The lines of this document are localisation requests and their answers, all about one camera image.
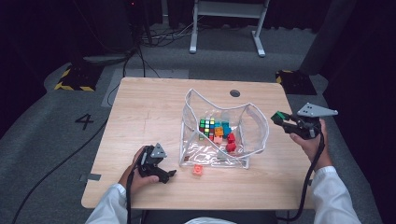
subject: wooden table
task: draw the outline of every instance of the wooden table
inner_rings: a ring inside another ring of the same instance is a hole
[[[253,103],[269,123],[269,137],[262,154],[250,159],[249,169],[205,167],[192,174],[180,167],[180,130],[185,94],[195,89],[221,107]],[[241,95],[232,97],[230,90]],[[133,198],[140,209],[297,209],[309,160],[299,146],[276,126],[277,110],[290,113],[282,87],[277,83],[126,77],[122,80],[103,135],[82,205],[94,208],[107,188],[117,183],[136,151],[144,145],[163,146],[168,157],[165,171],[177,170],[167,184],[147,186]],[[305,208],[313,208],[307,193]]]

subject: number 4 marking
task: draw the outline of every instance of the number 4 marking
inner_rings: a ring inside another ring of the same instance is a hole
[[[86,114],[84,116],[82,116],[79,119],[76,119],[76,123],[84,123],[84,127],[82,128],[82,130],[85,130],[87,128],[88,123],[93,123],[93,120],[90,120],[91,115],[90,114]]]

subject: gray carpet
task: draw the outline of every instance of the gray carpet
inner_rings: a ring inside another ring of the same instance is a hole
[[[262,30],[266,57],[260,58],[250,35],[253,29],[205,30],[198,34],[196,54],[189,54],[190,37],[186,36],[166,47],[142,47],[143,56],[156,70],[187,70],[189,78],[194,79],[275,82],[277,70],[299,68],[315,38],[307,30]],[[111,107],[102,106],[102,103],[122,64],[105,68],[95,92],[55,91],[53,88],[66,66],[49,74],[44,83],[47,94],[32,105],[0,140],[2,223],[12,221],[35,183],[88,141],[109,115]],[[127,71],[142,68],[137,55],[127,64]],[[326,89],[326,79],[320,75],[311,79],[318,95],[288,95],[293,110],[307,102],[327,106],[321,95]],[[84,131],[83,124],[75,123],[75,120],[86,114],[92,115],[94,123]],[[333,118],[326,120],[333,162],[350,191],[358,217],[362,223],[381,223],[370,185],[349,153]],[[85,183],[78,179],[91,171],[102,134],[103,130],[38,186],[22,208],[17,223],[84,223],[92,210],[81,206]],[[278,215],[284,217],[286,212],[279,211]],[[314,211],[306,210],[295,223],[313,223],[314,215]]]

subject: red block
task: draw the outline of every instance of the red block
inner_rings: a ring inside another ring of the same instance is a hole
[[[228,140],[228,143],[235,142],[235,136],[233,135],[233,133],[228,134],[227,140]]]
[[[227,146],[225,148],[227,149],[228,152],[235,151],[236,144],[235,143],[229,143],[229,144],[227,144]]]

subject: white sleeve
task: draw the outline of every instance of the white sleeve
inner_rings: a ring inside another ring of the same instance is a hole
[[[312,182],[315,223],[361,223],[352,206],[347,187],[335,168],[319,169]]]
[[[103,195],[86,223],[126,223],[126,190],[121,184],[115,184]]]

